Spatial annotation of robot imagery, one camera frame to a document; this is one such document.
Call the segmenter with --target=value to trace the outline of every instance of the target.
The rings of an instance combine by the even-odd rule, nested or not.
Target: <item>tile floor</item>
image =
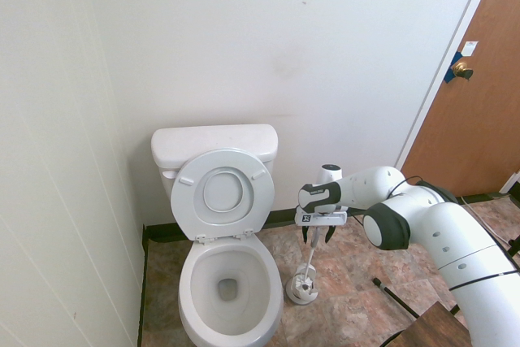
[[[520,209],[508,198],[471,204],[505,239],[520,235]],[[304,245],[295,225],[266,229],[258,237],[272,253],[285,283],[304,262]],[[142,347],[193,346],[179,317],[177,293],[191,242],[149,243]],[[381,251],[349,218],[328,244],[320,239],[313,265],[319,295],[308,306],[284,300],[282,322],[269,347],[378,347],[413,318],[371,282],[378,277],[419,314],[440,301],[451,309],[453,296],[429,255],[418,245]],[[462,314],[457,318],[464,323]]]

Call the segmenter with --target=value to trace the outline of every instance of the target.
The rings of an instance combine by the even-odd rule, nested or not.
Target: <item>toilet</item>
[[[270,125],[159,129],[152,137],[171,210],[193,241],[179,311],[198,347],[264,346],[280,323],[280,274],[255,236],[274,201],[277,149]]]

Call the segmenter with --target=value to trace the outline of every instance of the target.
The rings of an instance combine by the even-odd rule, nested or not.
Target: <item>wall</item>
[[[144,254],[89,0],[0,0],[0,345],[137,345]]]
[[[469,0],[93,0],[146,224],[154,130],[272,124],[274,209],[324,163],[394,165]]]

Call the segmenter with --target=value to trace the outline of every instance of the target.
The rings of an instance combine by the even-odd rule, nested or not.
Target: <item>toilet tank lid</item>
[[[152,136],[160,168],[180,169],[191,158],[220,148],[246,150],[266,163],[276,157],[278,135],[270,125],[251,124],[159,129]]]

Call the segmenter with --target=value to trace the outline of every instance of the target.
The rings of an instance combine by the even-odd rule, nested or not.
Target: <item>door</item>
[[[402,168],[456,195],[498,191],[520,169],[520,0],[482,0],[459,50],[470,81],[443,82]]]

